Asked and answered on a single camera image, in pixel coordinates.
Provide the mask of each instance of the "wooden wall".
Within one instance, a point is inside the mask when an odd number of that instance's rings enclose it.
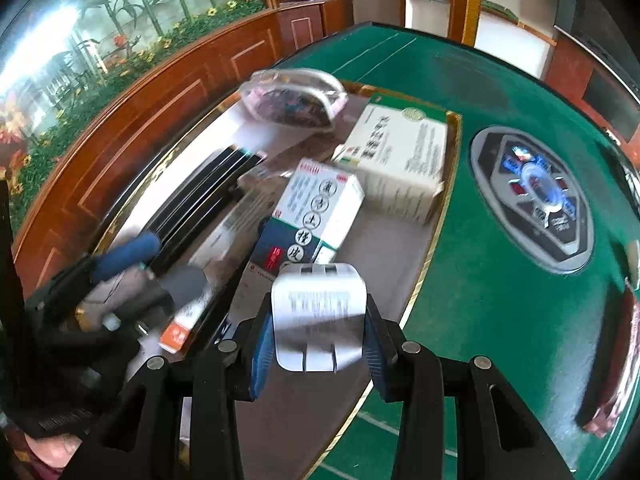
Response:
[[[185,47],[105,108],[55,167],[16,235],[25,296],[87,250],[127,184],[190,120],[255,70],[353,25],[351,6],[325,0],[254,14]]]
[[[563,34],[558,37],[545,82],[580,108],[596,124],[612,131],[629,159],[636,168],[640,167],[640,126],[631,140],[625,142],[622,135],[582,98],[594,71],[598,71],[610,83],[612,92],[620,92],[624,98],[632,100],[624,87],[597,59]]]

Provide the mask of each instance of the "transparent plastic bag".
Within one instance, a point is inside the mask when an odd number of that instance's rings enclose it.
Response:
[[[239,92],[257,120],[316,132],[333,131],[348,100],[334,76],[308,68],[254,72]]]

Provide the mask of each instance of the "silver bolt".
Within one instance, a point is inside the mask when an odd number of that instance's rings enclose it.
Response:
[[[146,362],[146,367],[149,370],[159,370],[164,366],[164,359],[159,356],[152,357],[149,361]]]
[[[417,354],[420,352],[420,344],[415,341],[405,341],[402,343],[402,350],[407,354]]]
[[[235,352],[238,345],[233,339],[223,339],[218,343],[218,350],[225,354],[231,354],[231,352]]]
[[[476,357],[474,359],[474,364],[481,370],[488,370],[491,368],[491,361],[488,357],[484,357],[483,355]]]

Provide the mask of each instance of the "green table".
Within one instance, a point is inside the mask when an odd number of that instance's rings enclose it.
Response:
[[[462,153],[434,259],[404,329],[448,358],[489,356],[539,418],[575,477],[596,479],[628,432],[638,395],[604,439],[575,423],[604,319],[619,309],[623,247],[640,222],[602,152],[601,132],[553,92],[491,56],[425,34],[365,24],[282,66],[403,92],[462,114]],[[472,137],[492,124],[532,134],[571,167],[591,205],[593,256],[576,274],[551,274],[508,238],[482,201],[469,164]],[[616,322],[603,330],[605,338]],[[445,477],[455,478],[456,430],[447,404]],[[388,479],[400,408],[370,394],[314,480]]]

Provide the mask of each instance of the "wall mural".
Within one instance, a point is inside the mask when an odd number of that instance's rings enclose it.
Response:
[[[0,43],[0,178],[14,233],[74,139],[156,64],[261,0],[33,0]]]

